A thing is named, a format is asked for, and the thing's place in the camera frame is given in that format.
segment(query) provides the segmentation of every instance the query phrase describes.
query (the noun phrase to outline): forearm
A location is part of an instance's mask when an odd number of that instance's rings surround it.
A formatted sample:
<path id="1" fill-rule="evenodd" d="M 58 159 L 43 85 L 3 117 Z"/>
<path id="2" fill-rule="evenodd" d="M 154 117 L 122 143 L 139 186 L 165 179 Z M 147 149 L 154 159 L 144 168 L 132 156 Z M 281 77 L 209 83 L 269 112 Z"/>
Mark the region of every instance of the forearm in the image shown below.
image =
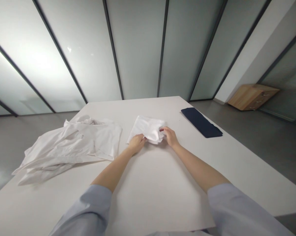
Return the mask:
<path id="1" fill-rule="evenodd" d="M 179 156 L 186 169 L 195 179 L 197 184 L 207 192 L 213 186 L 230 183 L 230 181 L 224 177 L 215 168 L 208 165 L 206 162 L 199 159 L 190 151 L 182 147 L 180 144 L 173 146 L 173 150 Z"/>
<path id="2" fill-rule="evenodd" d="M 125 149 L 91 184 L 107 187 L 113 192 L 133 154 L 131 150 Z"/>

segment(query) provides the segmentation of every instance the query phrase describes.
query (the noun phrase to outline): light blue sleeve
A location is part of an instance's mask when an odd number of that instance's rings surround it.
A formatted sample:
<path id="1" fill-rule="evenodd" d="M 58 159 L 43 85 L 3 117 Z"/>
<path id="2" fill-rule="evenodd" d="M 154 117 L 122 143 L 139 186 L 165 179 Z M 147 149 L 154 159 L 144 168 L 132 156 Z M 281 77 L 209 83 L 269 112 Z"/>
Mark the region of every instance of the light blue sleeve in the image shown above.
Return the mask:
<path id="1" fill-rule="evenodd" d="M 112 192 L 100 185 L 91 185 L 69 208 L 49 234 L 104 235 L 109 220 Z"/>
<path id="2" fill-rule="evenodd" d="M 208 199 L 221 236 L 293 235 L 265 209 L 232 184 L 212 187 L 208 190 Z"/>

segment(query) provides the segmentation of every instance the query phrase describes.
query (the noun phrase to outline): white cloth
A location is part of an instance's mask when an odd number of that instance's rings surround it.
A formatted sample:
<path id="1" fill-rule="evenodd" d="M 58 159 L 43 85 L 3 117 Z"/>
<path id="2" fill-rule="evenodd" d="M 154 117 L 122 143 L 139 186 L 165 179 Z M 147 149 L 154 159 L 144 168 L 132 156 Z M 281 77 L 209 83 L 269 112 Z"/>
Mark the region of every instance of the white cloth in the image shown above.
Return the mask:
<path id="1" fill-rule="evenodd" d="M 18 185 L 39 183 L 56 176 L 76 163 L 114 160 L 122 128 L 111 120 L 94 120 L 88 115 L 38 137 L 27 149 L 21 166 L 27 169 Z"/>
<path id="2" fill-rule="evenodd" d="M 127 144 L 129 144 L 130 140 L 137 134 L 143 134 L 147 138 L 147 141 L 152 144 L 162 142 L 164 134 L 160 132 L 160 128 L 163 127 L 164 124 L 165 121 L 163 120 L 138 116 L 131 129 Z"/>

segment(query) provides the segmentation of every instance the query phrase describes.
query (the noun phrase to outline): hand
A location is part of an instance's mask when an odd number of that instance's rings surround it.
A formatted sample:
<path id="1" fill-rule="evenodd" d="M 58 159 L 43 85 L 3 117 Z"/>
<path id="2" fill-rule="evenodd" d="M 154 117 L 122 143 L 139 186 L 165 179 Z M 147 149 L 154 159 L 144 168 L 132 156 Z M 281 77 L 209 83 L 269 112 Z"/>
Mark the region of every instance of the hand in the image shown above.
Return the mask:
<path id="1" fill-rule="evenodd" d="M 165 126 L 165 127 L 160 128 L 160 131 L 165 132 L 165 134 L 167 136 L 168 144 L 171 146 L 171 148 L 180 145 L 180 143 L 177 140 L 174 130 L 171 130 L 169 127 Z"/>
<path id="2" fill-rule="evenodd" d="M 145 145 L 147 138 L 144 137 L 143 134 L 137 134 L 135 135 L 131 141 L 129 142 L 129 145 L 127 147 L 128 150 L 131 151 L 131 155 L 136 154 L 139 152 L 143 146 Z"/>

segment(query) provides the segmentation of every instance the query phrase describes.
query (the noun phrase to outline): white table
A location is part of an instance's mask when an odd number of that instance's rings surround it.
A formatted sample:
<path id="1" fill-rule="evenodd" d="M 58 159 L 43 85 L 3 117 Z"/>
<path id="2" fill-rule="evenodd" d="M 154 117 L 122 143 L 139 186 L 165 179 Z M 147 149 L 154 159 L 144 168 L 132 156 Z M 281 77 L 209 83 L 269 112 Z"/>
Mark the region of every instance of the white table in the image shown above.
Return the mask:
<path id="1" fill-rule="evenodd" d="M 123 128 L 119 152 L 126 147 L 137 115 L 165 120 L 184 147 L 272 215 L 296 213 L 296 185 L 221 128 L 223 137 L 206 139 L 180 112 L 187 107 L 192 106 L 180 97 L 97 102 L 88 103 L 76 117 L 88 114 L 119 123 Z M 23 175 L 18 174 L 0 191 L 0 235 L 47 235 L 108 164 L 81 165 L 43 184 L 21 187 L 17 183 Z M 212 226 L 205 193 L 175 153 L 164 144 L 147 143 L 130 161 L 114 192 L 107 235 Z"/>

